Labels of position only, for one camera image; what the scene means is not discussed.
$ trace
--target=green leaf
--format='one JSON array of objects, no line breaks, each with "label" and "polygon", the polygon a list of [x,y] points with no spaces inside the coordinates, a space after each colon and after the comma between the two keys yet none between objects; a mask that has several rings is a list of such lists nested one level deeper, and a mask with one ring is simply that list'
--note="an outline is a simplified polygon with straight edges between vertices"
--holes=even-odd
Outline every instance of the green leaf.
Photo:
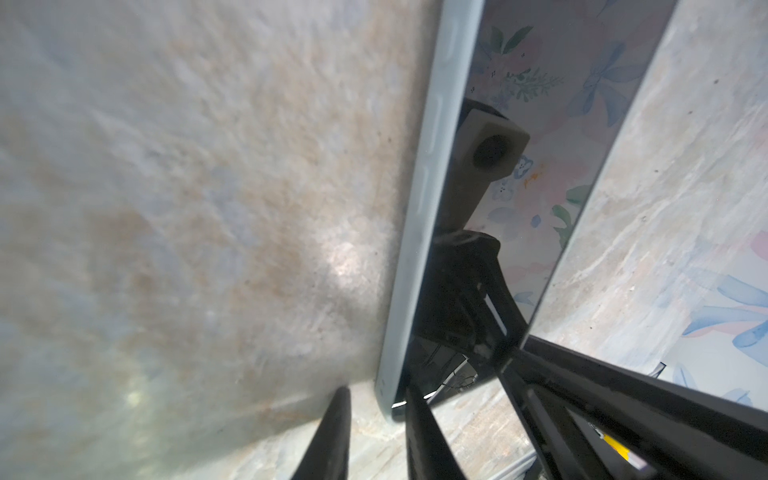
[{"label": "green leaf", "polygon": [[587,195],[589,195],[589,190],[591,188],[591,185],[581,185],[580,187],[571,188],[565,192],[565,200],[568,200],[568,203],[570,204],[583,207],[584,202],[587,201]]},{"label": "green leaf", "polygon": [[501,53],[502,43],[504,43],[504,34],[502,34],[502,31],[496,27],[491,27],[491,51]]},{"label": "green leaf", "polygon": [[555,215],[560,220],[565,222],[566,227],[571,226],[571,214],[562,205],[555,205],[552,207],[552,215]]},{"label": "green leaf", "polygon": [[509,53],[514,47],[517,47],[518,44],[523,41],[523,38],[533,29],[533,27],[523,27],[520,30],[517,30],[515,34],[512,36],[512,38],[509,39],[507,44],[504,46],[504,53]]}]

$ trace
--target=floral wallpaper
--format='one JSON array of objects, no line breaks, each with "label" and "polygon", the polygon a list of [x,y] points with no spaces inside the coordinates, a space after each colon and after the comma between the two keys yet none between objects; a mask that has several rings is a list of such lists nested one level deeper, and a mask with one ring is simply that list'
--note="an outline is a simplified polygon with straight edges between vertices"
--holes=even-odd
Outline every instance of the floral wallpaper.
[{"label": "floral wallpaper", "polygon": [[511,176],[467,228],[502,242],[499,263],[529,319],[640,85],[671,0],[523,0],[485,7],[466,96],[531,134]]},{"label": "floral wallpaper", "polygon": [[686,274],[709,293],[659,378],[768,410],[768,225],[722,273]]}]

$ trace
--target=phone screen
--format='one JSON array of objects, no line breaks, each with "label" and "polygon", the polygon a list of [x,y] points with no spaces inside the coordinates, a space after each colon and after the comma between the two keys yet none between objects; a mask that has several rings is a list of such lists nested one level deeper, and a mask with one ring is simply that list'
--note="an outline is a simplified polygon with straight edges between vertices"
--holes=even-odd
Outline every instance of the phone screen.
[{"label": "phone screen", "polygon": [[435,405],[495,376],[489,350],[531,322],[673,6],[486,3],[395,418],[408,383]]}]

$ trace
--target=smartphone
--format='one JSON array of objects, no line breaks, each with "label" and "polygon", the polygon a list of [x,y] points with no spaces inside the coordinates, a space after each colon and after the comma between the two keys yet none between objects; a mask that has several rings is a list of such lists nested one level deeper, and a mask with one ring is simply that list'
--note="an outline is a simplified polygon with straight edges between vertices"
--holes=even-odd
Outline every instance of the smartphone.
[{"label": "smartphone", "polygon": [[385,417],[408,384],[435,405],[495,377],[491,350],[533,319],[673,7],[444,2],[375,383]]}]

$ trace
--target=marble surface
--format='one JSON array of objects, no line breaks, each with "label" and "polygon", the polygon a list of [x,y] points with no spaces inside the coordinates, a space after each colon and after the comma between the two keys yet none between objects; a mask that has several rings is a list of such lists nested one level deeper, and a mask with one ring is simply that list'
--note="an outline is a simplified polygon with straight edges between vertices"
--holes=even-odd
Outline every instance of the marble surface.
[{"label": "marble surface", "polygon": [[[349,383],[350,478],[402,478],[371,385],[438,2],[0,8],[0,477],[289,478]],[[535,334],[650,369],[764,223],[767,16],[679,3]],[[469,478],[528,451],[497,383],[435,416]]]}]

